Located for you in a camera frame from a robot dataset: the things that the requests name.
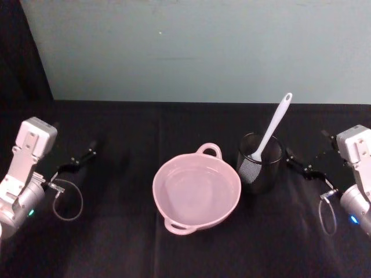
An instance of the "white spatula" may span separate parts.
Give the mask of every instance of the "white spatula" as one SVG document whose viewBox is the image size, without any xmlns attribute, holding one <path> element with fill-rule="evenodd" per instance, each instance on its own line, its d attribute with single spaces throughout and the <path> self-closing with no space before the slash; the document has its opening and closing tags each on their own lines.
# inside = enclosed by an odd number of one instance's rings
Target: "white spatula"
<svg viewBox="0 0 371 278">
<path fill-rule="evenodd" d="M 275 131 L 281 119 L 285 115 L 287 109 L 289 108 L 291 99 L 292 99 L 292 93 L 288 93 L 279 103 L 276 109 L 276 112 L 274 113 L 273 118 L 271 120 L 271 123 L 269 124 L 268 129 L 258 149 L 256 150 L 256 152 L 249 155 L 249 157 L 252 158 L 253 160 L 261 162 L 261 153 L 264 151 L 264 148 L 267 145 L 269 139 L 271 138 L 273 132 Z M 248 159 L 245 159 L 240 167 L 240 170 L 242 170 L 241 168 L 244 169 L 243 171 L 244 173 L 248 173 L 245 178 L 246 178 L 246 181 L 251 184 L 254 182 L 254 180 L 259 175 L 260 170 L 261 170 L 261 164 L 253 163 L 249 161 Z"/>
</svg>

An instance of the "black mesh container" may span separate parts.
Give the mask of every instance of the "black mesh container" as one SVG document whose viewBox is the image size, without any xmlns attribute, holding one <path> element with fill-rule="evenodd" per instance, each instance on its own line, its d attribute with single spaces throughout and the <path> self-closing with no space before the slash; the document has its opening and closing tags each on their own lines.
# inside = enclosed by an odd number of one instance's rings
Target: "black mesh container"
<svg viewBox="0 0 371 278">
<path fill-rule="evenodd" d="M 272 136 L 261 154 L 261 162 L 249 155 L 260 145 L 263 136 L 249 133 L 240 142 L 236 171 L 241 179 L 243 190 L 252 194 L 266 193 L 274 187 L 279 163 L 283 157 L 283 147 Z"/>
</svg>

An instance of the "black curtain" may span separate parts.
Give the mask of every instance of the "black curtain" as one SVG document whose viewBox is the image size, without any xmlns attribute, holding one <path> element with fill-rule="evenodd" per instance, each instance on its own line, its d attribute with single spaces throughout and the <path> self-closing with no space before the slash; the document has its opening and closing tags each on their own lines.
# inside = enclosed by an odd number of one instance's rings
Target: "black curtain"
<svg viewBox="0 0 371 278">
<path fill-rule="evenodd" d="M 0 0 L 0 100 L 52 100 L 20 1 Z"/>
</svg>

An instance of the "led light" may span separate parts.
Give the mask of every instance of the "led light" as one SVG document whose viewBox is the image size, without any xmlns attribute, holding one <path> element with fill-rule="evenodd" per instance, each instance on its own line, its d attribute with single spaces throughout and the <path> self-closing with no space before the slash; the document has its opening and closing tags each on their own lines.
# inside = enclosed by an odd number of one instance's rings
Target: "led light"
<svg viewBox="0 0 371 278">
<path fill-rule="evenodd" d="M 353 215 L 350 216 L 350 220 L 351 220 L 354 224 L 359 224 L 357 218 L 355 218 Z"/>
</svg>

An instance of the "spatula handle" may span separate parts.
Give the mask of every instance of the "spatula handle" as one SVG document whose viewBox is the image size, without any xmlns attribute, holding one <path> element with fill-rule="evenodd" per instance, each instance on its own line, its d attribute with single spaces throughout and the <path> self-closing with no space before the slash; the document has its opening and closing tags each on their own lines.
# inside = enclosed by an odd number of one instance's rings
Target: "spatula handle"
<svg viewBox="0 0 371 278">
<path fill-rule="evenodd" d="M 260 145 L 259 145 L 259 147 L 258 147 L 258 149 L 255 153 L 259 153 L 259 154 L 262 153 L 262 151 L 264 150 L 265 146 L 267 145 L 269 139 L 271 138 L 273 132 L 275 131 L 275 129 L 277 128 L 281 119 L 283 118 L 286 111 L 288 110 L 289 105 L 291 103 L 291 99 L 292 99 L 292 93 L 288 93 L 281 100 L 281 102 L 279 103 L 279 105 L 276 109 L 276 112 L 273 115 L 271 123 L 269 124 L 268 129 L 267 129 L 267 131 L 266 131 L 266 133 L 265 133 L 265 135 L 264 135 L 264 137 L 263 137 L 263 139 L 262 139 L 262 141 L 261 141 L 261 143 L 260 143 Z"/>
</svg>

